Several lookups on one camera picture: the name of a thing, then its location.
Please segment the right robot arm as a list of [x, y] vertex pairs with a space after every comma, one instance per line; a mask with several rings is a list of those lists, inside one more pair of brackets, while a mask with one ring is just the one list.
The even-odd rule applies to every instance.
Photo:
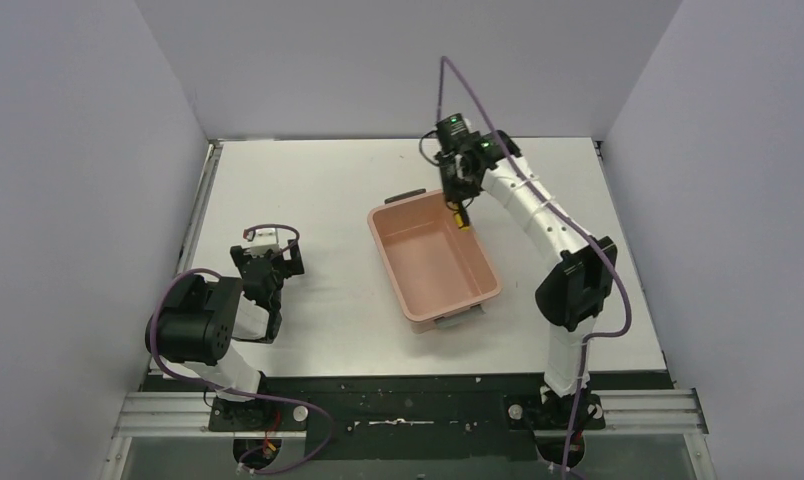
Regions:
[[510, 214], [543, 258], [547, 271], [535, 302], [550, 324], [544, 383], [559, 397], [583, 389], [589, 376], [581, 364], [582, 345], [611, 293], [609, 269], [616, 262], [616, 245], [608, 237], [595, 238], [572, 226], [505, 132], [481, 134], [454, 114], [439, 120], [434, 133], [443, 197], [457, 226], [470, 226], [466, 205], [486, 193]]

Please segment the yellow black screwdriver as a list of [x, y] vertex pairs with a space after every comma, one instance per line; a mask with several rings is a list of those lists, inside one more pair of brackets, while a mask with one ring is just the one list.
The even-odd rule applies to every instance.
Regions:
[[469, 230], [471, 227], [471, 220], [466, 207], [463, 204], [459, 203], [452, 208], [452, 211], [453, 211], [453, 219], [458, 229], [462, 231]]

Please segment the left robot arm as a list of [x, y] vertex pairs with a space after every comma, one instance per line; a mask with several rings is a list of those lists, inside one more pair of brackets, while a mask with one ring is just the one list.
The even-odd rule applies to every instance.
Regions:
[[282, 324], [282, 291], [287, 279], [305, 268], [299, 241], [235, 245], [229, 255], [236, 277], [208, 281], [205, 269], [177, 279], [147, 324], [145, 344], [160, 361], [182, 365], [192, 382], [234, 402], [234, 415], [249, 429], [270, 423], [274, 403], [261, 394], [264, 375], [250, 366], [232, 342], [271, 344]]

